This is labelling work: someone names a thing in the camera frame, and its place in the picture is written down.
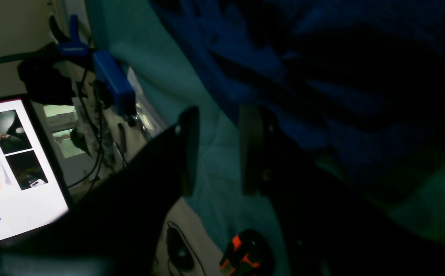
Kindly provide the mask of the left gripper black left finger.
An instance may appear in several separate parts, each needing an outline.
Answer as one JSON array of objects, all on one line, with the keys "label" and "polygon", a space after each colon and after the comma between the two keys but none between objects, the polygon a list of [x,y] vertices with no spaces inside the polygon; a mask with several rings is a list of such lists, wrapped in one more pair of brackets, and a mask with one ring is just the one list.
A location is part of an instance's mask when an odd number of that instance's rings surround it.
[{"label": "left gripper black left finger", "polygon": [[0,246],[0,276],[148,276],[164,219],[196,184],[200,115],[185,109],[49,226]]}]

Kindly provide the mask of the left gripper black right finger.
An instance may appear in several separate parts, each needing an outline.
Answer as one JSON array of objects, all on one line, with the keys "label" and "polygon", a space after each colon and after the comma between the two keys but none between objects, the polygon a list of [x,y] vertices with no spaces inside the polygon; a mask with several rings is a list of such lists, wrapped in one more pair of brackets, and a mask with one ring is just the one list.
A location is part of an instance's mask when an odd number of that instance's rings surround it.
[{"label": "left gripper black right finger", "polygon": [[263,107],[240,106],[242,192],[269,199],[294,276],[445,276],[445,244],[424,239],[315,162]]}]

